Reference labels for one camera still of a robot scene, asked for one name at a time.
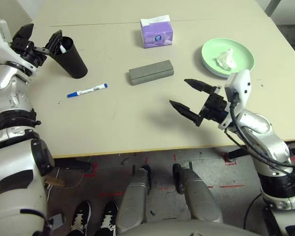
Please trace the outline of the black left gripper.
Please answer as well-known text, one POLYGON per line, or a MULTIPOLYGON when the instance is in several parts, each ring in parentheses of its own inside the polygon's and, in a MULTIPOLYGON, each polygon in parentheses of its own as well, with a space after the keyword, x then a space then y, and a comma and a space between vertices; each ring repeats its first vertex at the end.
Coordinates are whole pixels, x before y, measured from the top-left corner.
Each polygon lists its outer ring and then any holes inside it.
POLYGON ((34 24, 23 25, 13 36, 11 48, 19 54, 22 59, 38 68, 43 65, 47 55, 54 56, 60 50, 62 42, 62 30, 56 31, 49 39, 45 48, 36 47, 32 41, 29 41, 34 24))

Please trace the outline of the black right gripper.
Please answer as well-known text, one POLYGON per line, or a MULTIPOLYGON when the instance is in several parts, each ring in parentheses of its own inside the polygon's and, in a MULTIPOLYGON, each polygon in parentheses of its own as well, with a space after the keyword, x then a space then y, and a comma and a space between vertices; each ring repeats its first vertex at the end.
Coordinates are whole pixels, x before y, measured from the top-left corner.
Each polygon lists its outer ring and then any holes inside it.
POLYGON ((213 120, 217 123, 222 123, 228 114, 228 112, 225 111, 227 101, 225 101, 224 98, 216 92, 216 89, 218 87, 211 86, 207 83, 195 79, 185 79, 184 81, 192 88, 200 92, 205 92, 209 94, 209 96, 204 103, 199 115, 192 112, 189 107, 181 103, 169 100, 169 103, 173 106, 173 108, 179 114, 194 122, 197 127, 200 126, 203 118, 207 120, 213 120))

